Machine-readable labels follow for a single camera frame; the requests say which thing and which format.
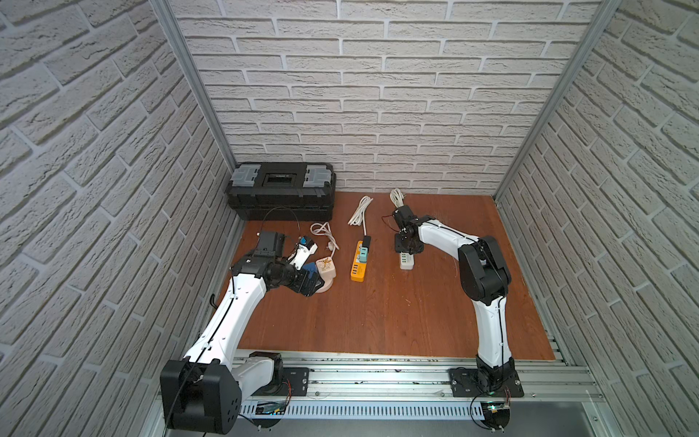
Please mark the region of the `white power strip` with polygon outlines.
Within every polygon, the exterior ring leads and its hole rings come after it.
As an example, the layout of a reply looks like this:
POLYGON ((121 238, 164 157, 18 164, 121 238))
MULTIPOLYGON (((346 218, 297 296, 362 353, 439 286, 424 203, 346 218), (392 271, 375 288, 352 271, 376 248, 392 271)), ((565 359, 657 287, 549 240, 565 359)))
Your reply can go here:
POLYGON ((401 252, 399 254, 400 258, 400 268, 404 271, 411 271, 414 268, 414 256, 407 252, 401 252))

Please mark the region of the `orange power strip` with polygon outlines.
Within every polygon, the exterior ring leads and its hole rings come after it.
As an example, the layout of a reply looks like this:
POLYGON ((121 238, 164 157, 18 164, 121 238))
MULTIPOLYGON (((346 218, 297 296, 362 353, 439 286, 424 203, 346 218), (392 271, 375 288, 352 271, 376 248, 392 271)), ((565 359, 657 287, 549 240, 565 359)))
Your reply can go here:
POLYGON ((354 259, 351 266, 351 280, 353 282, 364 282, 367 261, 368 261, 368 248, 364 246, 362 240, 357 243, 354 259))

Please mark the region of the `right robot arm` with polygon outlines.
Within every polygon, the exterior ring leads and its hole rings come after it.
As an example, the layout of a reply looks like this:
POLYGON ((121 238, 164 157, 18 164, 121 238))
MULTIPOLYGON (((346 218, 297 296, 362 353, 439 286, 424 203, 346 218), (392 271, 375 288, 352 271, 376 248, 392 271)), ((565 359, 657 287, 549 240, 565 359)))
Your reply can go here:
POLYGON ((512 275, 501 247, 492 236, 477 237, 457 231, 436 218, 417 217, 409 206, 393 211, 398 227, 395 251, 414 255, 426 245, 459 262, 460 283, 473 301, 479 335, 477 384, 480 393, 501 389, 515 374, 506 323, 506 302, 512 275))

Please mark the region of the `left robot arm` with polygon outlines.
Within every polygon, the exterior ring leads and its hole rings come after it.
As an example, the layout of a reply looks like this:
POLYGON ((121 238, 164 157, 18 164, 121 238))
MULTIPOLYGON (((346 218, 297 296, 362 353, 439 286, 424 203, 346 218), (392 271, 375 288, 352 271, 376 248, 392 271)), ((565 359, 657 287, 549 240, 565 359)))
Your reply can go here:
POLYGON ((284 242, 278 232, 258 235, 257 246, 231 267, 228 290, 202 335, 183 358, 165 364, 159 383, 167 429, 226 434, 247 398, 293 395, 280 354, 255 351, 235 362, 249 320, 269 291, 286 287, 310 297, 325 284, 308 262, 316 242, 304 236, 290 255, 283 253, 284 242))

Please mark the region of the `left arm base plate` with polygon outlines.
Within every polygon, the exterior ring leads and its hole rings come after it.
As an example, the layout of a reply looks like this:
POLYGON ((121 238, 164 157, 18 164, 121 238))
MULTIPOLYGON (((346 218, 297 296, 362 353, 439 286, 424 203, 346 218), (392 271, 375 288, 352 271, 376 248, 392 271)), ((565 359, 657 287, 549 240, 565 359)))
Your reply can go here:
POLYGON ((309 368, 284 367, 275 371, 272 380, 266 386, 255 391, 255 396, 288 396, 305 397, 309 385, 309 368))

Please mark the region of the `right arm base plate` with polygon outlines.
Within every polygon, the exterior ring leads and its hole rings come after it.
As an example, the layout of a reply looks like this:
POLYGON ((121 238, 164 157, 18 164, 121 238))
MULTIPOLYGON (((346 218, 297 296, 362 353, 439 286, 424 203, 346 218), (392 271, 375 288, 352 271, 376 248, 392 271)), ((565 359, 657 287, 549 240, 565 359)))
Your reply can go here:
POLYGON ((524 397, 524 388, 517 371, 452 368, 448 371, 451 392, 455 398, 524 397))

